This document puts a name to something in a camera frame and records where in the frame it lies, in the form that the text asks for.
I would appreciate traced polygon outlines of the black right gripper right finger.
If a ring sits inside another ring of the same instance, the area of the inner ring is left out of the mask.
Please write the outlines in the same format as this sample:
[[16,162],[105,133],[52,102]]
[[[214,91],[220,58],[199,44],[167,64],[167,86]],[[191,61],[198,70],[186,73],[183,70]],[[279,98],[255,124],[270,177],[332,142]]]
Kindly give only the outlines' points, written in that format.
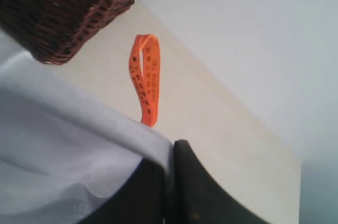
[[266,223],[228,194],[204,168],[186,140],[174,143],[180,223]]

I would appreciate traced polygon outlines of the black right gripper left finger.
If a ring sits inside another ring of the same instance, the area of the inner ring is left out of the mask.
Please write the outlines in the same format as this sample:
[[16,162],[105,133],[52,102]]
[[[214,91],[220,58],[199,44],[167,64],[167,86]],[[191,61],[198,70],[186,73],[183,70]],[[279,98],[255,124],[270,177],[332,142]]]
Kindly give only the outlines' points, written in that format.
[[164,170],[143,159],[127,182],[81,223],[147,224],[163,220]]

